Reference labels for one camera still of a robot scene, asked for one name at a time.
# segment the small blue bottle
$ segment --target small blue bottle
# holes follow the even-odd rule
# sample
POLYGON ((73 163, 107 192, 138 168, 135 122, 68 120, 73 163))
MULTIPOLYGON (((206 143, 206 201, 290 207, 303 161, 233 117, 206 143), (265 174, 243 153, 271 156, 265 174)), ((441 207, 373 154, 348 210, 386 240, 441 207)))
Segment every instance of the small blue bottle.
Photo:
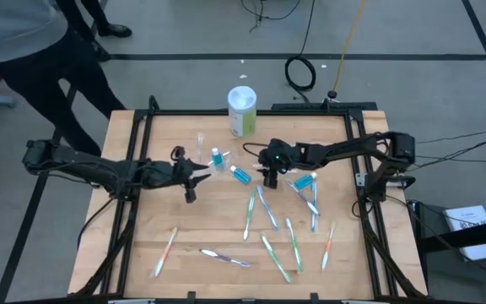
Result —
POLYGON ((311 172, 310 174, 307 174, 301 177, 299 180, 295 181, 294 184, 297 190, 300 191, 304 187, 311 185, 312 181, 314 181, 315 179, 316 179, 316 172, 311 172))
POLYGON ((223 156, 220 154, 219 149, 217 148, 211 149, 211 154, 212 154, 212 160, 213 160, 213 164, 215 165, 215 168, 217 168, 218 171, 223 171, 224 170, 223 156))
POLYGON ((252 177, 245 171, 241 170, 240 168, 237 168, 236 166, 231 166, 229 169, 232 172, 234 172, 235 178, 240 180, 240 182, 243 182, 246 185, 248 185, 249 182, 251 182, 252 177))

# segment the black cable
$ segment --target black cable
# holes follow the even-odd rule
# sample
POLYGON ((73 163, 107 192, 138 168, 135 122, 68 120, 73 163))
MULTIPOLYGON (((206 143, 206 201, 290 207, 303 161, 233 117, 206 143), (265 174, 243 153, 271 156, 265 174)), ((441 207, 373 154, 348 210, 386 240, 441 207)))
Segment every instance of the black cable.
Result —
MULTIPOLYGON (((48 160, 47 162, 43 162, 41 163, 39 166, 43 166, 47 163, 50 163, 52 162, 51 160, 48 160)), ((70 162, 70 163, 67 163, 67 164, 63 164, 63 165, 59 165, 59 166, 54 166, 52 168, 48 168, 48 169, 43 169, 43 170, 38 170, 37 172, 39 173, 42 173, 42 172, 49 172, 49 171, 54 171, 54 170, 61 170, 62 168, 66 168, 66 167, 69 167, 69 166, 76 166, 76 165, 98 165, 98 166, 102 166, 108 170, 110 170, 112 173, 114 173, 114 176, 119 179, 119 175, 117 174, 117 171, 108 166, 108 165, 105 165, 103 163, 100 163, 100 162, 96 162, 96 161, 82 161, 82 162, 70 162)))
POLYGON ((89 224, 91 224, 91 221, 97 217, 97 215, 99 215, 102 210, 106 209, 106 207, 108 207, 108 205, 114 200, 114 198, 110 198, 108 200, 108 202, 106 202, 105 204, 102 205, 102 207, 100 207, 93 215, 91 215, 91 217, 85 222, 84 226, 82 227, 82 229, 80 230, 80 232, 78 233, 78 242, 76 244, 76 248, 80 248, 80 241, 82 241, 82 235, 85 231, 85 229, 89 226, 89 224))
POLYGON ((70 181, 70 182, 84 183, 84 184, 88 184, 88 185, 93 187, 93 184, 91 182, 86 181, 85 179, 75 179, 75 178, 71 178, 71 177, 63 176, 63 175, 59 175, 59 174, 54 174, 54 173, 49 173, 48 176, 59 177, 59 178, 62 178, 64 180, 67 180, 67 181, 70 181))
POLYGON ((426 140, 426 141, 417 142, 416 144, 429 144, 429 143, 439 142, 439 141, 442 141, 442 140, 453 140, 453 139, 459 139, 459 138, 467 138, 467 137, 471 137, 471 136, 475 136, 475 135, 481 135, 481 134, 486 134, 486 131, 477 132, 477 133, 469 133, 469 134, 450 137, 450 138, 438 138, 438 139, 426 140))
POLYGON ((454 158, 456 158, 456 157, 458 157, 460 155, 463 155, 463 154, 465 154, 465 153, 467 153, 467 152, 469 152, 469 151, 471 151, 473 149, 476 149, 476 148, 479 148, 481 146, 484 146, 485 144, 486 144, 486 140, 483 141, 483 142, 481 142, 481 143, 479 143, 479 144, 476 144, 476 145, 474 145, 474 146, 472 146, 470 148, 460 149, 460 150, 458 150, 456 152, 450 153, 450 154, 448 154, 446 156, 443 156, 443 157, 439 158, 438 160, 434 160, 434 161, 431 161, 431 162, 428 162, 428 163, 425 163, 425 164, 422 164, 422 165, 416 165, 418 168, 412 169, 412 170, 408 170, 408 171, 416 171, 416 170, 421 169, 421 168, 424 168, 426 166, 432 166, 434 164, 441 163, 442 161, 452 160, 452 159, 454 159, 454 158))
POLYGON ((286 77, 286 80, 288 81, 288 84, 294 89, 299 95, 301 95, 301 98, 303 98, 303 101, 305 103, 309 103, 309 99, 307 96, 305 96, 301 92, 308 92, 314 88, 316 84, 316 70, 314 69, 314 66, 312 63, 306 59, 304 59, 301 55, 303 55, 303 51, 305 50, 305 46, 307 44, 307 38, 309 37, 309 30, 311 29, 311 22, 312 22, 312 15, 314 13, 314 4, 316 0, 312 0, 312 7, 310 8, 310 16, 309 16, 309 23, 307 25, 307 31, 305 33, 305 40, 303 41, 303 46, 301 47, 301 52, 294 56, 288 58, 286 63, 284 64, 284 77, 286 77), (292 78, 290 77, 289 74, 289 66, 293 61, 299 61, 302 62, 310 71, 310 83, 308 85, 298 85, 296 84, 292 78))
POLYGON ((464 254, 462 254, 462 252, 460 250, 458 250, 457 248, 454 248, 452 245, 450 245, 446 240, 444 240, 443 237, 441 237, 438 233, 434 232, 432 229, 430 229, 430 227, 428 225, 426 225, 419 217, 418 215, 406 204, 404 203, 402 200, 398 199, 398 198, 394 198, 393 196, 390 196, 390 195, 386 195, 388 198, 392 198, 394 199, 395 201, 397 201, 398 203, 406 206, 407 210, 408 210, 408 213, 410 213, 414 219, 420 224, 422 225, 423 227, 425 227, 428 231, 430 231, 430 233, 432 233, 433 236, 436 237, 436 239, 438 239, 439 242, 441 242, 444 246, 446 246, 449 250, 453 251, 454 253, 460 255, 461 257, 465 258, 469 263, 472 263, 474 264, 475 266, 477 266, 478 268, 480 268, 481 270, 483 271, 486 271, 486 267, 481 265, 480 263, 472 260, 471 258, 465 256, 464 254))
MULTIPOLYGON (((355 210, 354 210, 354 207, 355 207, 355 205, 356 205, 358 202, 359 202, 359 200, 356 200, 356 201, 355 201, 355 202, 352 204, 352 215, 353 215, 353 216, 355 216, 356 218, 358 218, 358 219, 359 219, 359 218, 361 218, 361 215, 357 215, 357 214, 355 214, 355 210)), ((367 214, 367 215, 369 215, 369 214, 370 214, 370 212, 372 211, 372 209, 373 209, 374 207, 375 207, 375 205, 374 205, 374 204, 372 204, 372 205, 370 206, 370 208, 367 210, 367 213, 366 213, 366 214, 367 214)))
MULTIPOLYGON (((430 159, 430 160, 441 160, 442 157, 435 157, 435 156, 422 156, 418 155, 418 158, 425 158, 425 159, 430 159)), ((458 159, 450 159, 452 161, 460 161, 460 162, 477 162, 477 163, 486 163, 486 160, 458 160, 458 159)))
MULTIPOLYGON (((264 0, 260 0, 260 14, 259 15, 256 15, 256 19, 254 21, 254 26, 249 30, 249 33, 252 33, 252 31, 254 29, 258 28, 258 26, 260 26, 260 23, 262 22, 262 18, 263 18, 263 2, 264 2, 264 0)), ((257 11, 257 6, 254 3, 254 0, 252 0, 252 6, 254 7, 254 10, 257 11)))
POLYGON ((295 9, 300 5, 301 0, 298 0, 297 3, 294 5, 294 7, 289 11, 289 13, 287 13, 283 17, 269 17, 269 16, 263 16, 262 14, 257 14, 256 12, 253 12, 249 8, 247 8, 247 6, 243 3, 243 0, 240 0, 240 2, 241 2, 241 6, 243 6, 243 8, 247 12, 249 12, 249 13, 255 15, 255 16, 262 17, 262 18, 268 19, 268 20, 282 20, 282 19, 288 18, 295 11, 295 9))
POLYGON ((252 145, 252 146, 256 146, 256 147, 267 147, 267 145, 266 145, 266 144, 258 144, 258 143, 244 143, 244 144, 243 144, 243 150, 244 150, 246 153, 248 153, 248 154, 250 154, 250 155, 254 155, 254 156, 256 156, 256 157, 259 157, 259 156, 258 156, 258 154, 254 153, 254 152, 251 152, 251 151, 250 151, 250 150, 249 150, 249 149, 246 147, 247 145, 252 145))
POLYGON ((443 214, 443 213, 442 213, 442 212, 440 212, 440 211, 436 211, 436 210, 434 210, 434 209, 430 208, 429 206, 427 206, 426 204, 424 204, 423 202, 418 201, 418 200, 416 200, 416 199, 409 199, 409 200, 407 201, 407 203, 408 203, 408 204, 414 204, 414 203, 420 204, 420 205, 422 205, 423 207, 425 207, 425 208, 426 208, 428 211, 432 211, 432 212, 436 213, 437 215, 441 215, 441 216, 443 216, 443 217, 445 217, 445 218, 447 218, 447 219, 450 219, 450 220, 457 220, 457 221, 461 221, 461 222, 468 223, 468 224, 470 224, 470 225, 476 225, 476 223, 472 223, 471 221, 467 221, 467 220, 461 220, 461 219, 454 218, 454 217, 452 217, 452 216, 449 216, 449 215, 443 214))

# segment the green label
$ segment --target green label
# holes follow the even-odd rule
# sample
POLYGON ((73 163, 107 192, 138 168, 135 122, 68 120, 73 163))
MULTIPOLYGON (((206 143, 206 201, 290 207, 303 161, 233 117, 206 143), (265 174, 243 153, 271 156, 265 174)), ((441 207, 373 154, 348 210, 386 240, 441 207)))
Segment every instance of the green label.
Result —
POLYGON ((257 123, 257 109, 243 115, 243 136, 251 136, 257 123))

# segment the black pants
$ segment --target black pants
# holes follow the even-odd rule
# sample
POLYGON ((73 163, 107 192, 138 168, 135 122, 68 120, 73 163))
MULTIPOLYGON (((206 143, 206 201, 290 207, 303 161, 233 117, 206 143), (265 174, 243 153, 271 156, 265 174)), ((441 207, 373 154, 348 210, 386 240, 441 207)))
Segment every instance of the black pants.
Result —
POLYGON ((100 155, 100 148, 76 120, 58 80, 66 79, 108 119, 112 111, 125 110, 110 90, 93 48, 72 30, 45 50, 0 62, 0 74, 56 126, 71 147, 85 153, 100 155))
MULTIPOLYGON (((92 42, 95 37, 91 33, 91 29, 85 23, 78 5, 77 0, 56 0, 57 6, 61 9, 63 15, 67 19, 70 26, 78 32, 80 37, 85 41, 92 42)), ((99 29, 105 29, 108 27, 108 20, 106 19, 105 12, 100 6, 99 0, 82 0, 82 4, 88 13, 93 17, 94 22, 99 29)))

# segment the printed label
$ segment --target printed label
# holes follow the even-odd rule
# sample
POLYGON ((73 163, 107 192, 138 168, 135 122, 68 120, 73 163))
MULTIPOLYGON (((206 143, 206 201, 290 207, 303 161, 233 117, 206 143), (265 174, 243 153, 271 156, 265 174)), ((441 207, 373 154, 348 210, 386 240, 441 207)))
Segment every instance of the printed label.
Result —
POLYGON ((229 127, 235 136, 245 137, 254 134, 257 121, 256 109, 246 114, 230 113, 229 127))

